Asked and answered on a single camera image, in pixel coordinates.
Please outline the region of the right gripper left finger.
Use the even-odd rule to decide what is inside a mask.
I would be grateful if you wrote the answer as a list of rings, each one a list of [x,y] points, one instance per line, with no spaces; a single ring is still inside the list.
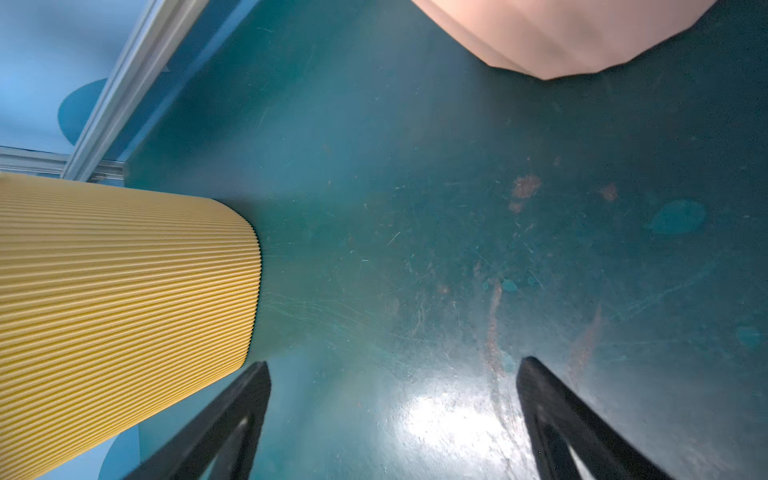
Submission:
[[[247,479],[271,395],[268,364],[250,365],[129,479]]]

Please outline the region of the yellow mesh waste bin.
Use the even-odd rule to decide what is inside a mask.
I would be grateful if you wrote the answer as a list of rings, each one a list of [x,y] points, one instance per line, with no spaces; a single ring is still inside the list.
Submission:
[[[262,271],[207,198],[1,177],[1,475],[34,479],[238,370]]]

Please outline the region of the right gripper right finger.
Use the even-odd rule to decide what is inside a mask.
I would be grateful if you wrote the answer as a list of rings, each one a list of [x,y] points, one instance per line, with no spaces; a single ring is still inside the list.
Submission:
[[[541,479],[579,479],[578,456],[595,479],[668,479],[549,368],[522,359],[516,388]]]

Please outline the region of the ribbed terracotta flower pot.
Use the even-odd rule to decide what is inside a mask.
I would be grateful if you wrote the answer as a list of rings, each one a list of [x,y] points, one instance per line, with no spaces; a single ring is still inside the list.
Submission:
[[[633,60],[691,28],[714,0],[416,0],[491,67],[541,80]]]

